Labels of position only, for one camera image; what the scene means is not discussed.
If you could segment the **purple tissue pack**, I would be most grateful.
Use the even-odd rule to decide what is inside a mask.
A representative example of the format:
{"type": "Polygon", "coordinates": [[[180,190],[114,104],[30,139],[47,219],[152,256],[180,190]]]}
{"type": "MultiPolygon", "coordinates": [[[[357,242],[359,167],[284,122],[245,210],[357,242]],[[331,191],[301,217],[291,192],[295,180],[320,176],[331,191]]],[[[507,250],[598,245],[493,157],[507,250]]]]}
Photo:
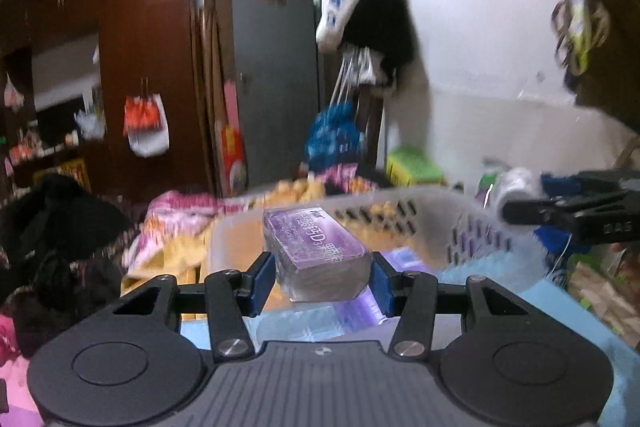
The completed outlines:
{"type": "Polygon", "coordinates": [[[352,300],[369,283],[371,251],[321,207],[268,209],[262,235],[293,303],[352,300]]]}

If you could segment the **white plastic laundry basket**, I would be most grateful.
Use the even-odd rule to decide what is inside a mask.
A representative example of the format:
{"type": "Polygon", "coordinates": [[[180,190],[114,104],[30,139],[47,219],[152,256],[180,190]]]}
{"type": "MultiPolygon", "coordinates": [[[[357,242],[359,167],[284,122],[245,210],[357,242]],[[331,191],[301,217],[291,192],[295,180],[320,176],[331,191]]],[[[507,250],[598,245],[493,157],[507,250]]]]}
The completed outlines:
{"type": "Polygon", "coordinates": [[[416,269],[461,284],[484,275],[524,291],[544,276],[546,252],[529,229],[514,229],[460,192],[437,185],[330,196],[284,208],[321,207],[369,251],[409,249],[416,269]]]}

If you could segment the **orange floral blanket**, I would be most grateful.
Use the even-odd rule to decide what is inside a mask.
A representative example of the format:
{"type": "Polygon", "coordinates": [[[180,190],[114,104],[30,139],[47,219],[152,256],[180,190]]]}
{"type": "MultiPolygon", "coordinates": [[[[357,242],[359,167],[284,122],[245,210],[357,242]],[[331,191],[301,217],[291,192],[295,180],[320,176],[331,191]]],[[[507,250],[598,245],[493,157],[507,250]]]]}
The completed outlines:
{"type": "Polygon", "coordinates": [[[262,210],[321,202],[332,195],[390,187],[384,174],[356,164],[283,180],[271,190],[238,198],[166,192],[149,203],[141,231],[125,251],[122,293],[160,274],[181,284],[201,282],[220,268],[244,269],[262,248],[262,210]]]}

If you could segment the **green box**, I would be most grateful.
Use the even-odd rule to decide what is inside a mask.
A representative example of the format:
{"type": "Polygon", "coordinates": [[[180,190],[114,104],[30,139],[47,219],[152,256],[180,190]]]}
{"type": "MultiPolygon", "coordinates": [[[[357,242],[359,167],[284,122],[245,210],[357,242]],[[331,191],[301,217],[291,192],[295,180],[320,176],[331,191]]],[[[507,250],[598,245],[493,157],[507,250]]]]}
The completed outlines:
{"type": "Polygon", "coordinates": [[[401,145],[386,156],[386,176],[395,186],[419,184],[442,185],[445,177],[442,168],[428,159],[423,150],[411,145],[401,145]]]}

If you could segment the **brown hanging bags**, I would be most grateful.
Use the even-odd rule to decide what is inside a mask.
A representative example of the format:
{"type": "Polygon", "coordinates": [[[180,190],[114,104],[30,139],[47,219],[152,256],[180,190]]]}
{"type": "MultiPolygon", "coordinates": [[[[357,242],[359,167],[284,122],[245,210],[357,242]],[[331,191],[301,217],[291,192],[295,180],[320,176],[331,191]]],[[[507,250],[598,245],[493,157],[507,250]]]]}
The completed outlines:
{"type": "Polygon", "coordinates": [[[638,131],[639,0],[562,0],[551,25],[575,103],[638,131]]]}

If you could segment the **black clothing pile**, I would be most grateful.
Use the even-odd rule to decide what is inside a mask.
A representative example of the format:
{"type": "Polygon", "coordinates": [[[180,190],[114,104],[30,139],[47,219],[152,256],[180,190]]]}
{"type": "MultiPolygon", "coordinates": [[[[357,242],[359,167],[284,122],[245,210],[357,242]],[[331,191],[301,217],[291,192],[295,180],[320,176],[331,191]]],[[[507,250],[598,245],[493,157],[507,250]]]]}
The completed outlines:
{"type": "Polygon", "coordinates": [[[120,259],[137,233],[126,213],[62,174],[1,209],[1,313],[24,358],[120,297],[120,259]]]}

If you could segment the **blue plastic bag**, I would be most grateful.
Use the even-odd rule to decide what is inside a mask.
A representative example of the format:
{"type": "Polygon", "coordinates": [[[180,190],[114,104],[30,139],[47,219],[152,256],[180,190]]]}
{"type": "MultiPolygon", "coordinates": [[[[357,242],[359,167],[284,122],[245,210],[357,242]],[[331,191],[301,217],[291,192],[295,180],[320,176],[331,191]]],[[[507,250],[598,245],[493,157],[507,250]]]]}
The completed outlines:
{"type": "Polygon", "coordinates": [[[306,164],[314,173],[361,158],[361,132],[352,102],[330,105],[318,114],[310,127],[304,153],[306,164]]]}

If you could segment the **orange white hanging bag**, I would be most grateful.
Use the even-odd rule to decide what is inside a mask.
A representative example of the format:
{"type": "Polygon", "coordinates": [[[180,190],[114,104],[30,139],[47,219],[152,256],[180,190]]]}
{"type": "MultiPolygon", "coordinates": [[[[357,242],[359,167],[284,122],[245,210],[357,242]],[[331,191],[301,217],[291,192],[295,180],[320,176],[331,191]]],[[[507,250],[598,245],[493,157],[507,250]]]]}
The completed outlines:
{"type": "Polygon", "coordinates": [[[168,122],[158,93],[126,98],[124,135],[131,152],[138,157],[160,156],[169,150],[168,122]]]}

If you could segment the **grey metal door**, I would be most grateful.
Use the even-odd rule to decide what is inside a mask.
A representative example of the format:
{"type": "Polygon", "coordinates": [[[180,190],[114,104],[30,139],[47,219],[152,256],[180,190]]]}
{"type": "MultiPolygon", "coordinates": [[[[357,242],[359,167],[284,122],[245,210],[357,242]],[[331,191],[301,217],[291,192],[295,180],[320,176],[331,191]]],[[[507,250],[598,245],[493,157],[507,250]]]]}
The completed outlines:
{"type": "Polygon", "coordinates": [[[312,0],[231,0],[249,187],[293,176],[319,112],[312,0]]]}

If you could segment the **white black hanging sweatshirt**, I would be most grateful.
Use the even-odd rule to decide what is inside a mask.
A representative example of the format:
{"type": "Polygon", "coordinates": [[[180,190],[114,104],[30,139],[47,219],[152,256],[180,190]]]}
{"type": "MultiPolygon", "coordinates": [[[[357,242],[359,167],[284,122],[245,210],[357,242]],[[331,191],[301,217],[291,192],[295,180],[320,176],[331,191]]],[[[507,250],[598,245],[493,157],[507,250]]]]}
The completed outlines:
{"type": "Polygon", "coordinates": [[[312,0],[319,9],[316,45],[322,54],[343,53],[359,68],[357,82],[383,91],[414,57],[406,0],[312,0]]]}

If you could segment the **dark red wooden wardrobe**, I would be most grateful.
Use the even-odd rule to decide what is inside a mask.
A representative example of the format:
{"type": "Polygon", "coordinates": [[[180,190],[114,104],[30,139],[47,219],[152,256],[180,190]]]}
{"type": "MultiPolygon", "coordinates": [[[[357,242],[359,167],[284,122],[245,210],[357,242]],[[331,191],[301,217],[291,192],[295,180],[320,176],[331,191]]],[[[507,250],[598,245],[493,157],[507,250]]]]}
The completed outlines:
{"type": "Polygon", "coordinates": [[[208,190],[210,160],[203,95],[193,61],[195,0],[1,0],[1,64],[35,108],[32,56],[95,35],[106,133],[99,141],[54,154],[85,161],[91,190],[146,202],[160,193],[208,190]],[[124,135],[125,102],[162,99],[169,147],[136,155],[124,135]]]}

